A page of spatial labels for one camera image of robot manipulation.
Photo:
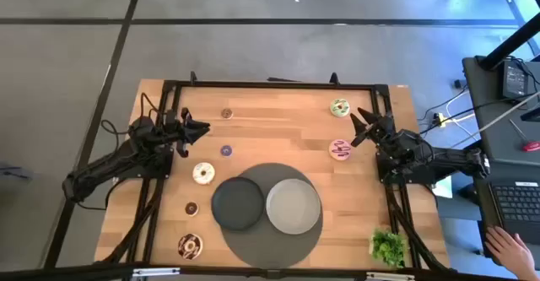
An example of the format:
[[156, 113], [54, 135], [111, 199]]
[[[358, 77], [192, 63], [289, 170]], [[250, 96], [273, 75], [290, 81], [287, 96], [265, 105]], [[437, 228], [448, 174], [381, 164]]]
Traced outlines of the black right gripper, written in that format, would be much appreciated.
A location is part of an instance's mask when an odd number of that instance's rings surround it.
[[366, 120], [362, 122], [355, 114], [349, 116], [354, 126], [354, 139], [350, 142], [353, 147], [359, 146], [365, 139], [380, 143], [396, 134], [394, 121], [391, 116], [381, 116], [363, 108], [357, 108], [359, 114]]

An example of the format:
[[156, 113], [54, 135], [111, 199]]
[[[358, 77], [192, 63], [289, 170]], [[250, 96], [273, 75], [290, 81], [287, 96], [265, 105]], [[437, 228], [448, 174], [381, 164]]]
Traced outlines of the pink dark-drizzled donut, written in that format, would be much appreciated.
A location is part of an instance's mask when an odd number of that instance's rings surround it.
[[336, 139], [330, 143], [328, 152], [335, 160], [343, 161], [351, 155], [351, 146], [343, 139]]

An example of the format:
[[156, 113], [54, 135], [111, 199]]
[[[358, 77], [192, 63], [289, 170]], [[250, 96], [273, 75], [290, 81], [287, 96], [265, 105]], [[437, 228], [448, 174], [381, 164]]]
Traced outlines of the green drizzled donut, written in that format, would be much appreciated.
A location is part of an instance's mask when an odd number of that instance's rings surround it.
[[336, 117], [345, 117], [350, 112], [350, 104], [345, 99], [335, 99], [330, 104], [330, 112]]

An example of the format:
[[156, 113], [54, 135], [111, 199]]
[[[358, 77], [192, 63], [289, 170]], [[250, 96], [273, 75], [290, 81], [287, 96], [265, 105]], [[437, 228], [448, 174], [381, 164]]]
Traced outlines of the white sprinkled donut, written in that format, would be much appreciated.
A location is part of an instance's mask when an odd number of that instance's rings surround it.
[[194, 166], [192, 171], [193, 180], [200, 185], [209, 185], [215, 176], [214, 167], [208, 162], [201, 162]]

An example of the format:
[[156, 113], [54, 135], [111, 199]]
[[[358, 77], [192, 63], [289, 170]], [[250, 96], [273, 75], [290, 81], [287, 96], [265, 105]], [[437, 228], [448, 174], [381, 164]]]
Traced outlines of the dark grey plate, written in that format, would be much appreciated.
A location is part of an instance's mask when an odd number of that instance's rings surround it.
[[250, 229], [261, 218], [264, 204], [261, 188], [245, 177], [233, 177], [222, 182], [211, 198], [215, 221], [230, 231]]

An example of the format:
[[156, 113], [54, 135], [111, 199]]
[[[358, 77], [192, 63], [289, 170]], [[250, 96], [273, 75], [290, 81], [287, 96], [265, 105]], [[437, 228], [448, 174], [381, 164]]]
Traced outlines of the light grey plate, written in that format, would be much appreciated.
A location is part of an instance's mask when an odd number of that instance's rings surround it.
[[308, 182], [285, 179], [269, 191], [266, 212], [277, 230], [287, 235], [301, 235], [316, 225], [321, 215], [321, 200]]

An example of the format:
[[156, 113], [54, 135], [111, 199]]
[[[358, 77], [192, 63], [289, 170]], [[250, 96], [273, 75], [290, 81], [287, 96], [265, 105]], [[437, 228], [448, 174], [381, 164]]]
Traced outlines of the green artificial plant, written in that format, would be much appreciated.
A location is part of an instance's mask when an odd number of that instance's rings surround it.
[[369, 254], [389, 267], [405, 266], [405, 239], [390, 230], [375, 229], [370, 237]]

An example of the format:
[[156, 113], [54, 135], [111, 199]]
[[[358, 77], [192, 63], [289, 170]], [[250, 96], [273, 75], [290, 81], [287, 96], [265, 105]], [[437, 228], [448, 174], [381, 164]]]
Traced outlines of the light grey rod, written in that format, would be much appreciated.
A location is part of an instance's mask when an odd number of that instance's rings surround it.
[[[537, 98], [539, 96], [540, 96], [540, 91], [537, 91], [534, 94], [527, 95], [524, 100], [522, 100], [521, 102], [519, 102], [516, 105], [513, 105], [510, 109], [506, 110], [505, 112], [502, 112], [501, 114], [497, 115], [497, 117], [495, 117], [495, 119], [493, 119], [492, 121], [490, 121], [487, 124], [480, 127], [475, 133], [470, 133], [466, 138], [464, 138], [460, 142], [455, 143], [454, 145], [452, 145], [452, 148], [456, 147], [457, 145], [459, 145], [461, 143], [466, 142], [467, 140], [469, 140], [471, 138], [474, 138], [476, 135], [479, 135], [481, 132], [484, 132], [486, 129], [492, 127], [494, 124], [501, 121], [503, 118], [505, 118], [506, 116], [511, 114], [513, 111], [520, 110], [520, 108], [522, 106], [526, 105], [530, 100], [533, 100], [533, 99], [535, 99], [535, 98]], [[467, 111], [463, 111], [463, 112], [475, 111], [478, 108], [482, 108], [482, 107], [489, 106], [489, 105], [492, 105], [492, 104], [500, 104], [500, 103], [503, 103], [504, 101], [508, 101], [508, 100], [509, 99], [496, 100], [496, 101], [493, 101], [493, 102], [489, 102], [489, 103], [481, 104], [481, 105], [478, 105], [478, 106], [474, 106], [471, 109], [469, 109]]]

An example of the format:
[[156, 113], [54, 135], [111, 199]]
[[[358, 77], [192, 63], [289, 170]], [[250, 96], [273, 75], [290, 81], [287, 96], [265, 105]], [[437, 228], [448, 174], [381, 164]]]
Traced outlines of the round grey placemat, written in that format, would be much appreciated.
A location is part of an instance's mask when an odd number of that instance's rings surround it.
[[274, 185], [285, 179], [300, 179], [313, 186], [307, 176], [289, 165], [264, 163], [234, 177], [253, 180], [261, 188], [265, 204], [261, 218], [248, 230], [230, 231], [219, 226], [228, 248], [241, 261], [258, 268], [287, 268], [307, 258], [321, 236], [322, 207], [316, 225], [301, 235], [287, 235], [277, 230], [266, 212], [267, 195]]

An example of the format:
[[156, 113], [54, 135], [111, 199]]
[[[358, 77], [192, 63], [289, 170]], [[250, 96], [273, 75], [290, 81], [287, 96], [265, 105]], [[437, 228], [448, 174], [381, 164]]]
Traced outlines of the small black screen device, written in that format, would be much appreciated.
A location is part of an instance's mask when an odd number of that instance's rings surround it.
[[527, 95], [528, 91], [528, 74], [524, 67], [513, 60], [504, 61], [502, 65], [502, 95], [505, 98], [517, 99]]

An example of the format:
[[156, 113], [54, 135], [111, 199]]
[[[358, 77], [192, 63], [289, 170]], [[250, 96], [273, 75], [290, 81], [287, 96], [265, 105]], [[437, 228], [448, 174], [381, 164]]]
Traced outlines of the thick black diagonal beam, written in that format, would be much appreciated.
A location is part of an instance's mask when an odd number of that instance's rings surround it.
[[490, 52], [478, 64], [483, 70], [496, 68], [506, 57], [520, 46], [528, 42], [540, 31], [540, 12], [527, 21], [521, 28], [512, 34], [506, 41], [501, 43]]

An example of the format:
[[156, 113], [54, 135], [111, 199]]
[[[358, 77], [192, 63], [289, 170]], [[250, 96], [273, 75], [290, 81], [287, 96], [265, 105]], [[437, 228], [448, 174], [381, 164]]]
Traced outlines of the black laptop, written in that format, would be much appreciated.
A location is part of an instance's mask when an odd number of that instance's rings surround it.
[[540, 246], [540, 183], [503, 181], [489, 188], [501, 227], [527, 244]]

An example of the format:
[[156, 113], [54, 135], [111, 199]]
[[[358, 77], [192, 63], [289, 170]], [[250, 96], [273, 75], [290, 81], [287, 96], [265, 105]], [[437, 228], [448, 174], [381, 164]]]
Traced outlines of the black aluminium table frame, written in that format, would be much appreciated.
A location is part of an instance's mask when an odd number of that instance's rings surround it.
[[[368, 253], [375, 229], [390, 224], [386, 190], [380, 182], [375, 146], [360, 144], [344, 161], [330, 157], [330, 142], [354, 137], [352, 122], [336, 117], [330, 102], [344, 98], [354, 109], [389, 111], [399, 129], [419, 126], [406, 86], [308, 84], [296, 82], [177, 81], [172, 96], [194, 117], [210, 124], [210, 132], [189, 149], [187, 158], [175, 156], [154, 224], [143, 227], [135, 257], [158, 266], [179, 267], [181, 273], [239, 274], [263, 278], [355, 278], [365, 271], [386, 271]], [[230, 108], [231, 119], [221, 111]], [[224, 157], [220, 149], [233, 153]], [[192, 179], [197, 163], [216, 170], [215, 182], [262, 163], [280, 163], [299, 170], [314, 184], [322, 202], [322, 231], [307, 258], [287, 268], [258, 268], [241, 261], [227, 246], [210, 210], [214, 185]], [[188, 216], [185, 206], [198, 204]], [[201, 254], [185, 260], [178, 242], [186, 234], [199, 235]]]

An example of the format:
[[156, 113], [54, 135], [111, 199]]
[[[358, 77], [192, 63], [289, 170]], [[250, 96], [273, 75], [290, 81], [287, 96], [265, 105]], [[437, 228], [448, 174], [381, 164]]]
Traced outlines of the silver frame bracket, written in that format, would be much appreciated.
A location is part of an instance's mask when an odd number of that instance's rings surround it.
[[368, 272], [365, 281], [415, 281], [415, 277], [400, 273]]
[[133, 278], [160, 277], [169, 275], [178, 275], [181, 273], [179, 267], [147, 267], [135, 268], [132, 271]]

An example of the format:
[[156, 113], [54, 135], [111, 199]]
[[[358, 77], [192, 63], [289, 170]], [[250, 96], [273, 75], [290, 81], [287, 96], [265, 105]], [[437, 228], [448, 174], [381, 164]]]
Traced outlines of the red-handled screwdriver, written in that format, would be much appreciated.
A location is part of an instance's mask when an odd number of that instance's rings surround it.
[[509, 123], [516, 130], [518, 136], [522, 141], [522, 150], [524, 152], [535, 152], [540, 150], [540, 142], [529, 140], [525, 133], [510, 119]]

